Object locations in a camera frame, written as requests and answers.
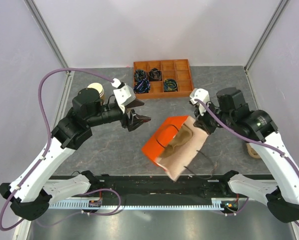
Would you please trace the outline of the orange paper bag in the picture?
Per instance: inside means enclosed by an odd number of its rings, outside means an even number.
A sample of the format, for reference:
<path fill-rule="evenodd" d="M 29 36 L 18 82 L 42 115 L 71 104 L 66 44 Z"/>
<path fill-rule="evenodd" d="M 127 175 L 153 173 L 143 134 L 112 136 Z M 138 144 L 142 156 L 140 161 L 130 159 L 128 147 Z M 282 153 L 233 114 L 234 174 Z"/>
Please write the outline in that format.
<path fill-rule="evenodd" d="M 174 182 L 205 144 L 208 133 L 189 115 L 166 118 L 142 147 L 142 153 Z"/>

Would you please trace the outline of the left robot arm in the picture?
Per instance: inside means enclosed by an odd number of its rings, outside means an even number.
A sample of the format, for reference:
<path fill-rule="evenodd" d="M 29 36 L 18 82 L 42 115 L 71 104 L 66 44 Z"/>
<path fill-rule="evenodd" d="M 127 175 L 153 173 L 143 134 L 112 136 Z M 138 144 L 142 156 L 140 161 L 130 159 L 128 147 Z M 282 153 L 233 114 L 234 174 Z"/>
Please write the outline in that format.
<path fill-rule="evenodd" d="M 93 127 L 119 121 L 122 128 L 131 132 L 151 120 L 135 112 L 134 109 L 143 106 L 144 102 L 136 98 L 128 85 L 113 93 L 114 102 L 104 103 L 95 88 L 80 90 L 32 164 L 13 182 L 0 185 L 0 194 L 15 215 L 33 221 L 56 202 L 76 195 L 93 197 L 98 194 L 99 184 L 89 170 L 54 186 L 46 186 L 46 182 L 93 135 Z"/>

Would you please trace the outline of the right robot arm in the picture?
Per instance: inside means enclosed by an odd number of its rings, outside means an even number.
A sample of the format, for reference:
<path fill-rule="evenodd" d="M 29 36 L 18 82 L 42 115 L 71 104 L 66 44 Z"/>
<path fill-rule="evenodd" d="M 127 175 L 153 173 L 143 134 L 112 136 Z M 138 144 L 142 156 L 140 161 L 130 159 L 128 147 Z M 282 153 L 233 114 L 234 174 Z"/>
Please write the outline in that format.
<path fill-rule="evenodd" d="M 196 107 L 194 126 L 211 135 L 223 128 L 237 136 L 260 156 L 276 181 L 266 185 L 235 170 L 223 175 L 218 184 L 224 197 L 244 195 L 267 206 L 283 223 L 299 220 L 299 167 L 291 157 L 277 125 L 264 110 L 250 110 L 241 90 L 224 88 L 216 93 L 215 106 L 209 92 L 196 88 L 190 94 L 190 103 Z"/>

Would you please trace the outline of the stack of paper cups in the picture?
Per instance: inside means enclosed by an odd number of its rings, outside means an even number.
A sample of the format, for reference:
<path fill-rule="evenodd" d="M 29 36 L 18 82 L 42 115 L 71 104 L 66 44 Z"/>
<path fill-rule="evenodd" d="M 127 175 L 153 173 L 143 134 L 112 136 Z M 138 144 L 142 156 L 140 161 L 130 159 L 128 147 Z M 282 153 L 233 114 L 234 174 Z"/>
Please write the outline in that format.
<path fill-rule="evenodd" d="M 87 88 L 90 88 L 90 89 L 95 89 L 98 91 L 99 93 L 99 97 L 100 98 L 104 98 L 105 97 L 105 91 L 104 91 L 104 88 L 103 88 L 103 85 L 98 83 L 98 82 L 94 82 L 94 83 L 91 83 L 87 86 Z"/>

